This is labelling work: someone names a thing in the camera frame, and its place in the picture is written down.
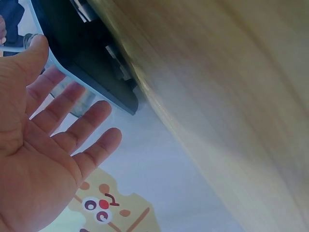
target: hand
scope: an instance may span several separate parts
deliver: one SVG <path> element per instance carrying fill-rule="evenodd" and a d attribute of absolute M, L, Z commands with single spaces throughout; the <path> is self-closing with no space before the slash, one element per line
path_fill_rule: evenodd
<path fill-rule="evenodd" d="M 6 39 L 6 27 L 5 27 L 5 21 L 4 18 L 0 15 L 0 45 L 5 43 Z"/>
<path fill-rule="evenodd" d="M 38 77 L 47 57 L 47 40 L 36 36 L 27 51 L 0 58 L 1 232 L 36 232 L 50 224 L 121 141 L 120 131 L 109 129 L 85 152 L 70 156 L 111 113 L 105 101 L 50 137 L 84 92 L 76 83 L 29 120 L 64 78 L 55 67 Z"/>

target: white floor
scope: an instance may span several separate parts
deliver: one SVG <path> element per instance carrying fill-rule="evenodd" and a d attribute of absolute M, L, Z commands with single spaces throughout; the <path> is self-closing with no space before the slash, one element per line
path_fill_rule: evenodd
<path fill-rule="evenodd" d="M 19 27 L 21 35 L 36 32 L 26 1 L 19 1 L 26 9 Z M 163 232 L 242 232 L 139 90 L 137 94 L 141 102 L 137 114 L 131 116 L 114 107 L 112 115 L 81 150 L 106 129 L 118 127 L 123 142 L 101 168 L 117 180 L 122 194 L 135 192 L 153 204 Z M 75 120 L 69 115 L 59 130 Z M 66 209 L 43 231 L 76 232 L 76 226 L 70 226 L 74 215 Z"/>

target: wooden panel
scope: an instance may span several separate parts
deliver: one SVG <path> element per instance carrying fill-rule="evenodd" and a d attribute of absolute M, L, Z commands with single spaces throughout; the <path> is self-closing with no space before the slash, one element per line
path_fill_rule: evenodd
<path fill-rule="evenodd" d="M 245 231 L 309 231 L 309 1 L 89 1 Z"/>

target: dark blue fabric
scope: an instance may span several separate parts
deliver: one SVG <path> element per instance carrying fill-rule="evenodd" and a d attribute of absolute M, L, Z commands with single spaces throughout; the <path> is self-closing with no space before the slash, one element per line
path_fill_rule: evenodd
<path fill-rule="evenodd" d="M 18 35 L 18 24 L 20 23 L 25 9 L 18 3 L 18 0 L 0 0 L 0 15 L 3 16 L 6 24 L 5 46 L 22 47 L 23 37 Z M 4 56 L 11 56 L 15 53 L 5 52 Z"/>

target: sticker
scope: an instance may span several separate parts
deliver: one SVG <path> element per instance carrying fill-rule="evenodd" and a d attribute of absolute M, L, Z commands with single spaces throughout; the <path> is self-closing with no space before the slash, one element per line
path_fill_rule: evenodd
<path fill-rule="evenodd" d="M 69 209 L 83 214 L 79 232 L 159 232 L 152 205 L 137 194 L 123 196 L 116 181 L 101 169 L 81 185 Z"/>

